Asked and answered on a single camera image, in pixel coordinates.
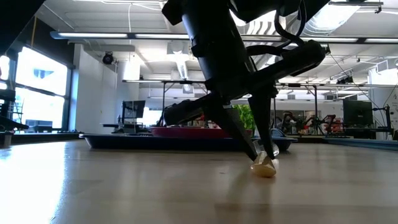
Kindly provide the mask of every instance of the wooden floor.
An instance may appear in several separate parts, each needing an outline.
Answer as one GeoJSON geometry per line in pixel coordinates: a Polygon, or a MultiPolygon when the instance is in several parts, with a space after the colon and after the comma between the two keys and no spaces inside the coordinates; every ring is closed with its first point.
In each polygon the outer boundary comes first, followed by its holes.
{"type": "Polygon", "coordinates": [[[242,153],[1,149],[0,223],[398,223],[398,153],[290,151],[260,179],[242,153]]]}

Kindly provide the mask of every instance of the yellow object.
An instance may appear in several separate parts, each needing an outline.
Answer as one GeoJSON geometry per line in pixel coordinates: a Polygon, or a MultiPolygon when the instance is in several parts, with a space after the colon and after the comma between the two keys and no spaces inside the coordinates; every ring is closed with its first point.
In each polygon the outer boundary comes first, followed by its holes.
{"type": "Polygon", "coordinates": [[[272,160],[267,156],[266,152],[260,152],[254,161],[253,165],[250,166],[253,174],[259,177],[271,178],[275,176],[276,169],[272,160]]]}

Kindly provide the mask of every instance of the security camera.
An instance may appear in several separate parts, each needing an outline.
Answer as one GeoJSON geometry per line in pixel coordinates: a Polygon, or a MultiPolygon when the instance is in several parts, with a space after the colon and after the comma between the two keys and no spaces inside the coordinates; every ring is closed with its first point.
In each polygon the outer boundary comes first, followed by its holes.
{"type": "Polygon", "coordinates": [[[105,65],[112,65],[114,62],[113,52],[106,52],[105,56],[102,58],[102,62],[105,65]]]}

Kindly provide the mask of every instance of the red tray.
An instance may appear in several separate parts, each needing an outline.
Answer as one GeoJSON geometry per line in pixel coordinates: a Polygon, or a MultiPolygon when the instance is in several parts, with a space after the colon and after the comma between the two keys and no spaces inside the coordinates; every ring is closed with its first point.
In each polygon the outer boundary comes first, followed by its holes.
{"type": "MultiPolygon", "coordinates": [[[[246,130],[252,136],[252,130],[246,130]]],[[[223,139],[230,138],[224,130],[215,128],[165,128],[153,127],[155,137],[184,139],[223,139]]]]}

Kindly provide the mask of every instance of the computer monitor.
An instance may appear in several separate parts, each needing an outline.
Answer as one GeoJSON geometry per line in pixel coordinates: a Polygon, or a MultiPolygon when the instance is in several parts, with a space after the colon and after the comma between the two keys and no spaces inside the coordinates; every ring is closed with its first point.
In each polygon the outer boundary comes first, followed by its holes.
{"type": "Polygon", "coordinates": [[[344,100],[343,109],[344,124],[346,126],[367,126],[373,124],[373,110],[371,102],[344,100]]]}
{"type": "Polygon", "coordinates": [[[125,119],[142,118],[144,116],[145,100],[125,101],[123,103],[125,119]]]}

